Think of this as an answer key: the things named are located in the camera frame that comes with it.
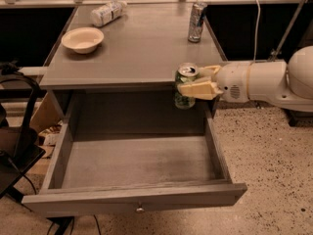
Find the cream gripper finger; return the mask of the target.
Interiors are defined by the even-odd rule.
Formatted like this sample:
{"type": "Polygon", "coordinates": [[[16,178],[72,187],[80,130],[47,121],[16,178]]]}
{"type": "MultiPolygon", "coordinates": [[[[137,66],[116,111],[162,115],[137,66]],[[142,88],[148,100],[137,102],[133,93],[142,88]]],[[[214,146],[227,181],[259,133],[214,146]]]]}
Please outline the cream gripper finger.
{"type": "Polygon", "coordinates": [[[216,74],[220,71],[221,67],[219,65],[206,66],[199,68],[200,77],[211,77],[214,78],[216,74]]]}
{"type": "Polygon", "coordinates": [[[210,76],[179,84],[177,88],[178,92],[185,97],[202,100],[212,100],[223,93],[210,76]]]}

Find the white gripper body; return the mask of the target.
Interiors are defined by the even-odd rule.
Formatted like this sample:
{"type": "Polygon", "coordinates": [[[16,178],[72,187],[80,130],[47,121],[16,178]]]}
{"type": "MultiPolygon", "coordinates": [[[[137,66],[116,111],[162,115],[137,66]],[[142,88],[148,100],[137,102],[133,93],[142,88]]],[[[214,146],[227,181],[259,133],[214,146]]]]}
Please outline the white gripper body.
{"type": "Polygon", "coordinates": [[[222,99],[229,103],[245,103],[247,96],[248,66],[223,66],[216,75],[218,87],[223,91],[222,99]]]}

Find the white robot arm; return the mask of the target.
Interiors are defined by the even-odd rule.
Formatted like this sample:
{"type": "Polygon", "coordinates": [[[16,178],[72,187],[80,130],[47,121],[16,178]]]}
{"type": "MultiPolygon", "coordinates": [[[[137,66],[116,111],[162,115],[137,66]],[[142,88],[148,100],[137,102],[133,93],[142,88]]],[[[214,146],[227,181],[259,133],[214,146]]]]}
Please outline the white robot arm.
{"type": "Polygon", "coordinates": [[[187,97],[229,103],[263,101],[300,112],[313,112],[313,46],[296,51],[285,61],[229,62],[199,68],[200,77],[178,86],[187,97]]]}

